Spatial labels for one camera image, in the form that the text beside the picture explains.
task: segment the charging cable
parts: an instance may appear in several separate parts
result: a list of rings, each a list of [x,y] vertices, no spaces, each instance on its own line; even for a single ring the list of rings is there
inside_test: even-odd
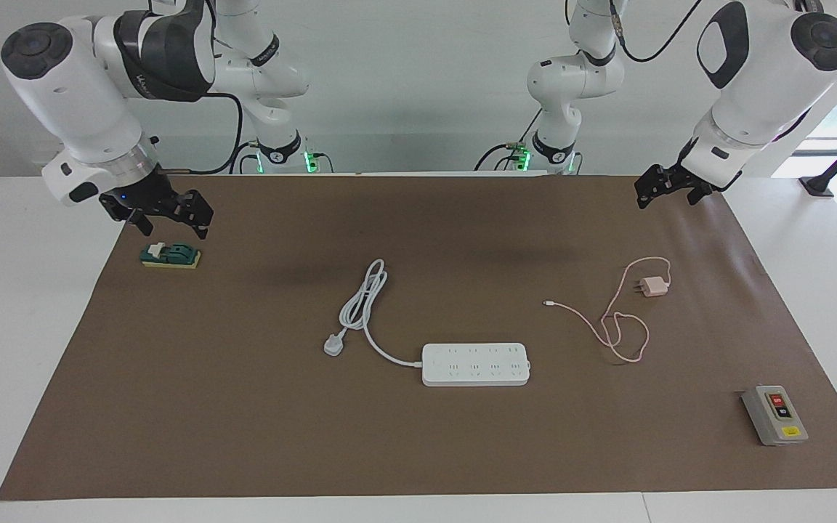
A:
[[[671,287],[671,261],[670,261],[670,259],[661,258],[660,256],[648,256],[647,258],[635,259],[635,261],[633,261],[631,264],[628,264],[628,266],[625,267],[625,271],[622,272],[622,279],[621,279],[621,281],[618,282],[618,289],[615,289],[615,295],[612,297],[612,300],[609,301],[609,306],[607,308],[605,308],[605,312],[602,313],[602,317],[599,320],[599,323],[602,326],[602,333],[605,334],[605,339],[603,339],[599,335],[599,331],[596,331],[596,328],[594,327],[594,324],[592,324],[590,320],[588,320],[586,317],[584,317],[584,315],[582,315],[581,312],[579,312],[577,309],[572,308],[568,305],[559,304],[559,302],[551,301],[551,300],[545,301],[544,304],[548,307],[560,307],[560,308],[565,309],[567,311],[574,312],[575,315],[577,315],[580,319],[583,320],[583,323],[587,324],[587,327],[590,328],[590,330],[592,331],[594,336],[597,338],[597,340],[599,340],[600,344],[604,345],[605,347],[608,347],[612,351],[612,353],[615,354],[615,356],[619,360],[625,361],[627,363],[638,363],[638,361],[641,361],[642,357],[644,357],[644,349],[646,349],[648,347],[648,341],[651,340],[651,330],[649,330],[648,325],[646,323],[644,323],[644,320],[642,320],[642,318],[640,318],[640,317],[637,317],[636,315],[627,315],[627,314],[624,314],[624,312],[619,312],[619,311],[612,312],[612,314],[610,315],[609,312],[611,312],[612,307],[615,306],[615,301],[618,300],[618,296],[622,294],[622,287],[624,287],[624,285],[625,285],[625,279],[628,277],[628,271],[630,271],[631,268],[634,267],[635,265],[641,264],[641,262],[650,262],[650,261],[660,261],[660,262],[665,262],[667,264],[667,281],[663,282],[663,284],[664,284],[663,292],[649,293],[647,291],[648,282],[653,283],[655,281],[658,281],[658,280],[662,279],[660,277],[651,277],[651,278],[642,279],[639,282],[640,283],[639,289],[641,289],[641,291],[644,292],[645,296],[654,297],[654,296],[663,296],[664,294],[667,293],[667,289]],[[612,341],[612,335],[609,333],[609,328],[607,327],[607,323],[605,323],[605,320],[607,320],[609,317],[612,318],[613,324],[615,325],[615,341]],[[634,358],[624,357],[624,355],[621,355],[621,354],[618,353],[617,347],[622,342],[622,328],[618,324],[618,321],[621,318],[634,319],[639,324],[641,324],[641,326],[644,328],[644,343],[642,344],[641,350],[638,351],[637,357],[634,357]]]
[[[408,362],[398,360],[397,358],[392,357],[389,354],[386,354],[382,348],[379,348],[379,345],[376,344],[376,341],[373,340],[373,336],[370,335],[370,328],[368,327],[370,322],[370,312],[373,309],[373,302],[376,300],[376,297],[379,296],[379,291],[382,291],[383,285],[386,285],[386,280],[389,278],[389,273],[386,272],[386,265],[382,261],[382,259],[375,259],[375,261],[370,264],[368,270],[366,270],[366,275],[363,277],[363,283],[358,288],[355,295],[348,300],[348,302],[341,308],[341,312],[338,315],[338,321],[341,324],[341,331],[338,334],[332,334],[328,336],[328,340],[325,341],[325,353],[330,355],[330,357],[335,357],[338,354],[341,354],[342,349],[344,349],[344,335],[347,334],[348,331],[363,331],[363,334],[366,335],[366,341],[370,342],[370,346],[374,348],[375,351],[379,353],[382,357],[385,357],[386,360],[395,363],[396,365],[402,365],[403,367],[413,367],[413,368],[421,368],[421,361],[415,362]]]

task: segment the power strip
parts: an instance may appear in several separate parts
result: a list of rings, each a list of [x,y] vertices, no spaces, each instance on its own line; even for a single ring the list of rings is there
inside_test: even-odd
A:
[[[428,344],[421,364],[429,387],[518,387],[531,369],[522,344]]]

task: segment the white wall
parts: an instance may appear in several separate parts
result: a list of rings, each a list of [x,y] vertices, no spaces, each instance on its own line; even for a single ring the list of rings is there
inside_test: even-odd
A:
[[[628,64],[626,85],[584,100],[578,146],[585,172],[640,174],[670,163],[718,96],[695,59],[695,41],[723,0],[704,0],[674,45],[650,64]],[[142,9],[146,0],[0,0],[0,43],[26,23],[70,14]],[[517,139],[537,103],[525,89],[531,63],[571,52],[556,0],[346,0],[277,2],[272,26],[312,69],[312,90],[292,106],[300,129],[339,170],[459,170],[489,145]],[[634,2],[631,49],[657,49],[689,2]],[[793,136],[748,169],[768,176],[837,102],[837,87]],[[162,137],[167,166],[222,162],[235,125],[224,100],[130,102]],[[29,159],[56,150],[0,72],[0,174],[33,174]]]

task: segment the gray control box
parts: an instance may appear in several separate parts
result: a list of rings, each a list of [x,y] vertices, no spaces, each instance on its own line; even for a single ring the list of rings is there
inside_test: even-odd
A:
[[[803,421],[780,385],[761,385],[741,395],[761,443],[770,447],[809,439]]]

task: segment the brown table mat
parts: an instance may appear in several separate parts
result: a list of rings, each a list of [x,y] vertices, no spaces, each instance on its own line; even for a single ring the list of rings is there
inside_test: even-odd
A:
[[[837,487],[837,394],[724,199],[638,211],[633,181],[176,179],[212,202],[209,239],[123,232],[0,500]],[[199,246],[198,270],[142,267],[153,241]],[[674,285],[619,301],[651,327],[640,364],[541,305],[598,317],[647,255]],[[325,355],[379,257],[382,347],[520,341],[528,385],[427,388],[361,332]],[[758,443],[757,384],[787,387],[807,443]]]

